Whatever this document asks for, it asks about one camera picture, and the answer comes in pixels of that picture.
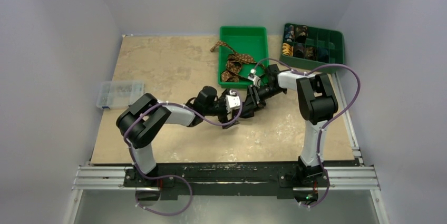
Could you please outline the bright green plastic tray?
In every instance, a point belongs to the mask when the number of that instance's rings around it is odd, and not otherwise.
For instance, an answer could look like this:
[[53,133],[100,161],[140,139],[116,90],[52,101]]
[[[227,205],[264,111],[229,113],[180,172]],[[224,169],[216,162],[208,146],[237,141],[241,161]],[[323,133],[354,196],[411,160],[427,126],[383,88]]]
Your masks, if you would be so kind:
[[223,81],[222,73],[227,69],[229,55],[233,50],[240,54],[250,55],[255,63],[269,57],[267,31],[264,27],[254,26],[222,26],[219,33],[219,41],[225,42],[229,47],[222,45],[214,48],[218,52],[218,85],[223,88],[245,89],[251,82],[245,79],[254,64],[242,64],[238,81]]

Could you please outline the dark green compartment organizer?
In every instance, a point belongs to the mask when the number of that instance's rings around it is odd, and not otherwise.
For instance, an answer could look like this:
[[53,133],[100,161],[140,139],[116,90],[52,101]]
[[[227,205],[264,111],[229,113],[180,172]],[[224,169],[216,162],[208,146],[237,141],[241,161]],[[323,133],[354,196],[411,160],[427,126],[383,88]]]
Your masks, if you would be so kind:
[[[296,25],[303,25],[303,24],[294,24],[294,23],[286,23],[285,25],[292,24],[294,26]],[[283,38],[282,43],[288,43],[294,47],[294,42],[288,42],[284,40],[284,32],[283,32]],[[323,28],[318,27],[312,27],[308,26],[308,37],[306,39],[305,43],[302,43],[305,48],[309,46],[313,46],[316,48],[323,47],[326,48],[329,51],[329,63],[322,63],[307,59],[301,59],[291,56],[284,56],[282,53],[280,53],[279,60],[283,63],[287,64],[288,66],[295,67],[302,70],[313,70],[319,66],[323,66],[326,64],[344,64],[345,60],[345,52],[344,52],[344,37],[343,34],[339,31],[335,30],[327,30]]]

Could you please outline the dark navy striped tie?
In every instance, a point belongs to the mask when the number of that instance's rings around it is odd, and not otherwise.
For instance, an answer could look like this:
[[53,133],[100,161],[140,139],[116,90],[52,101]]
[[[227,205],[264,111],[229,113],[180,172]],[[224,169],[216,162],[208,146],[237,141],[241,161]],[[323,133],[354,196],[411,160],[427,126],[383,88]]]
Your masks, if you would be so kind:
[[253,107],[245,107],[242,109],[240,117],[243,119],[252,118],[255,116],[255,108]]

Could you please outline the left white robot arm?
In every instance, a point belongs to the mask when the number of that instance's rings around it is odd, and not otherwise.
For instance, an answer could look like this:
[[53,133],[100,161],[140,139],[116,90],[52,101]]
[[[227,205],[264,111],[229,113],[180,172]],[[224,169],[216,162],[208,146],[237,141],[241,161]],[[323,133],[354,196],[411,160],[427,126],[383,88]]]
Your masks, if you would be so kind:
[[221,96],[210,86],[185,104],[161,101],[146,93],[129,106],[116,120],[116,126],[129,149],[137,180],[145,187],[157,181],[157,162],[152,141],[166,124],[193,128],[202,122],[224,129],[238,124],[242,100],[236,90],[225,90]]

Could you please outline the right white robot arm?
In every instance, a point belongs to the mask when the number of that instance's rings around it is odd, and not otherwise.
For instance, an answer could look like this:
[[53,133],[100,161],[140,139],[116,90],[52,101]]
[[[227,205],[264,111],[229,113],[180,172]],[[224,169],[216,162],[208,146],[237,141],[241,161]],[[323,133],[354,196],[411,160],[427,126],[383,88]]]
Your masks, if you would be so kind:
[[261,84],[256,70],[248,74],[252,84],[247,87],[247,96],[242,104],[241,118],[252,118],[255,112],[266,106],[266,100],[288,90],[297,92],[299,111],[305,121],[305,140],[298,158],[295,178],[307,186],[322,176],[322,153],[324,142],[323,126],[338,111],[338,101],[327,75],[306,75],[295,70],[279,70],[276,64],[264,69],[268,82]]

